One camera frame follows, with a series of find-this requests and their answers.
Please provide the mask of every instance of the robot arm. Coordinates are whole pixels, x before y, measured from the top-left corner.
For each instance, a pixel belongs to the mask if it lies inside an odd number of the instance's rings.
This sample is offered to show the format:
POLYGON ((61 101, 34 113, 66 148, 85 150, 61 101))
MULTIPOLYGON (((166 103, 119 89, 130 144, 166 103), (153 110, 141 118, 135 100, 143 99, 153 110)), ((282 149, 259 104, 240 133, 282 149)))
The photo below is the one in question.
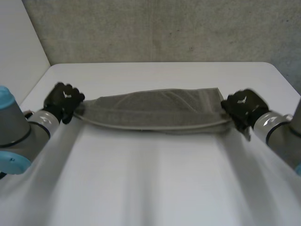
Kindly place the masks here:
POLYGON ((248 130, 301 176, 301 101, 292 118, 271 111, 252 90, 229 95, 222 107, 233 119, 238 131, 249 138, 248 130))
POLYGON ((6 87, 0 87, 0 171, 22 174, 32 164, 62 121, 68 124, 85 96, 71 85, 58 83, 44 108, 27 120, 6 87))

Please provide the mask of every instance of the gray cylindrical arm segment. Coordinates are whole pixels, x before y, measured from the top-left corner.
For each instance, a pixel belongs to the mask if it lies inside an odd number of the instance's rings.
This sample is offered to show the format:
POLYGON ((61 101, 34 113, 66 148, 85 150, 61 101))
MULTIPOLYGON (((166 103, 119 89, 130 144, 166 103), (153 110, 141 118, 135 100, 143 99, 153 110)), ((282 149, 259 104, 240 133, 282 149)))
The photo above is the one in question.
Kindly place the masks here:
POLYGON ((294 129, 297 133, 301 134, 301 100, 299 101, 295 115, 293 116, 291 128, 294 129))
POLYGON ((0 129, 0 146, 18 141, 29 133, 29 123, 16 102, 0 110, 0 129))

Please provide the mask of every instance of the white logo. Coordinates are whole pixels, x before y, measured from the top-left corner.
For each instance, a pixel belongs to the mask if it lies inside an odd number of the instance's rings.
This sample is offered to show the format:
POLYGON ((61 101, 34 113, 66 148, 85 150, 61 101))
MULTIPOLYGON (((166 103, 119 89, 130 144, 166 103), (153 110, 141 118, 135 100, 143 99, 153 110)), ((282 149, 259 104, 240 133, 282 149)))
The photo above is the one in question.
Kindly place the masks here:
POLYGON ((65 92, 63 91, 63 94, 64 94, 64 97, 65 98, 70 98, 71 97, 71 95, 67 95, 67 94, 65 94, 65 92))
POLYGON ((43 122, 51 124, 51 121, 48 118, 44 116, 41 116, 40 118, 43 120, 43 122))
POLYGON ((238 104, 244 104, 244 103, 246 103, 246 97, 243 100, 238 100, 237 103, 238 104))

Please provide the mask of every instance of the black ring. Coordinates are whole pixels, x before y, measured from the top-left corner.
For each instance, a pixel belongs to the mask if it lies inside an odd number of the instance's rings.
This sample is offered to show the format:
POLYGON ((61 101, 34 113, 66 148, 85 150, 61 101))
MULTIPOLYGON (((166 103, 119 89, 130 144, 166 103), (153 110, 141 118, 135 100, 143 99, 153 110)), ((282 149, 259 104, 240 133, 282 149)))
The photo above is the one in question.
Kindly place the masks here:
POLYGON ((39 124, 39 123, 37 123, 35 121, 29 121, 29 123, 33 124, 33 125, 37 125, 37 126, 41 127, 43 130, 45 130, 45 132, 48 134, 49 139, 50 139, 51 135, 50 135, 48 129, 45 126, 43 126, 43 125, 41 125, 41 124, 39 124))
POLYGON ((19 140, 14 141, 13 143, 9 143, 9 144, 7 144, 7 145, 0 145, 0 148, 11 147, 11 146, 13 146, 13 145, 16 145, 16 144, 18 144, 18 143, 24 141, 24 140, 30 135, 30 132, 31 132, 31 131, 32 131, 32 129, 31 129, 31 127, 29 127, 29 130, 28 130, 28 132, 25 134, 24 137, 22 137, 22 138, 19 139, 19 140))
POLYGON ((269 137, 272 135, 272 133, 276 130, 276 129, 278 129, 280 126, 283 126, 283 125, 286 125, 286 124, 289 124, 289 122, 288 121, 283 121, 283 122, 281 122, 281 123, 279 123, 278 125, 276 125, 276 126, 274 126, 269 132, 268 132, 268 134, 267 134, 267 137, 266 137, 266 139, 265 139, 265 143, 269 146, 269 137))

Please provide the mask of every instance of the cloth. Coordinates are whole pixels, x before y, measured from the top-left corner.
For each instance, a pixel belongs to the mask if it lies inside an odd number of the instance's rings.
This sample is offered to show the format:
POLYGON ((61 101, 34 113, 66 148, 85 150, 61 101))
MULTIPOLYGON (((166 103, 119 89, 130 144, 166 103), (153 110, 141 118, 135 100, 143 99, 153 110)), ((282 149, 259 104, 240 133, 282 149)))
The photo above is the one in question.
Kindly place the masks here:
POLYGON ((233 127, 221 101, 218 88, 161 89, 84 101, 74 115, 116 129, 217 133, 233 127))

